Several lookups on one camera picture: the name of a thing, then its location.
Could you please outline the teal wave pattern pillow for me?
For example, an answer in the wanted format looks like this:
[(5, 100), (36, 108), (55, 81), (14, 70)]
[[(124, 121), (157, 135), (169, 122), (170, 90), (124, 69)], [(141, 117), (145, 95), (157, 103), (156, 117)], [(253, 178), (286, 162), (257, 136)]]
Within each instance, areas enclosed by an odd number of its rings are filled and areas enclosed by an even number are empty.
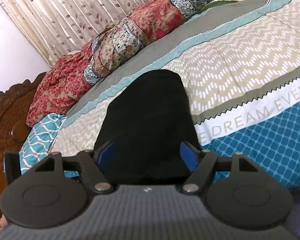
[(65, 120), (65, 114), (50, 113), (33, 126), (19, 151), (21, 174), (49, 154), (50, 146)]

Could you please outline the carved wooden headboard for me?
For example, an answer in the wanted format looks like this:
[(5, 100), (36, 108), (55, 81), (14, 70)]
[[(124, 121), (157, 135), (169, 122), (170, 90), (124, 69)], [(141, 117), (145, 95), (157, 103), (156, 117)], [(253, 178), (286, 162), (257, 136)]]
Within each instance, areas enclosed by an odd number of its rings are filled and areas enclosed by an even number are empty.
[(0, 92), (0, 195), (7, 186), (4, 175), (4, 152), (17, 153), (31, 128), (25, 124), (30, 104), (45, 73), (31, 82), (25, 80)]

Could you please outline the black pants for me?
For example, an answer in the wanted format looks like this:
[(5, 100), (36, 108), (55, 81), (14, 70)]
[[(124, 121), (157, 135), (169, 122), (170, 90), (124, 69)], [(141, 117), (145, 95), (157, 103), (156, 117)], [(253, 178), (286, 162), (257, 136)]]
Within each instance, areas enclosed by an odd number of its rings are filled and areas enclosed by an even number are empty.
[(184, 141), (200, 148), (181, 77), (152, 70), (109, 104), (94, 149), (110, 143), (97, 165), (113, 185), (180, 185), (191, 174)]

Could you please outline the red and blue patchwork quilt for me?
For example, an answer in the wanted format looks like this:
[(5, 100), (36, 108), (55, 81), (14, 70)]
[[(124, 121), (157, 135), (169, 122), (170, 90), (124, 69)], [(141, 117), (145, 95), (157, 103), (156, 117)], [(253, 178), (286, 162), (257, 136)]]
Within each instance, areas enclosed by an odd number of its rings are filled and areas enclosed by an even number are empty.
[(79, 52), (61, 57), (45, 74), (29, 107), (27, 126), (50, 113), (65, 114), (94, 85), (212, 1), (152, 0), (108, 24)]

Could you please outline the floral beige curtain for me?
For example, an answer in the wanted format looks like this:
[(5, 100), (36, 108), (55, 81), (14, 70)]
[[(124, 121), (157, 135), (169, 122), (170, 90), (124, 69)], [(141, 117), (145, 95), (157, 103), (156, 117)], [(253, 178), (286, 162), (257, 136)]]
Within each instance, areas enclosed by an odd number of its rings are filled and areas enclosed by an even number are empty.
[(26, 39), (50, 65), (80, 50), (111, 22), (151, 0), (0, 0)]

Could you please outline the patterned bed sheet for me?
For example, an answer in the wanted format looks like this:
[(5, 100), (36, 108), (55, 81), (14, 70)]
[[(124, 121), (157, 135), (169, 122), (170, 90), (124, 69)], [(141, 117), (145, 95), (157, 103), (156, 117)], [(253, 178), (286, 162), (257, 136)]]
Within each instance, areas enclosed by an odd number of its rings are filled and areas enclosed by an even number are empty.
[(247, 0), (193, 16), (89, 90), (50, 152), (93, 148), (108, 105), (158, 69), (180, 76), (202, 148), (242, 152), (300, 188), (300, 0)]

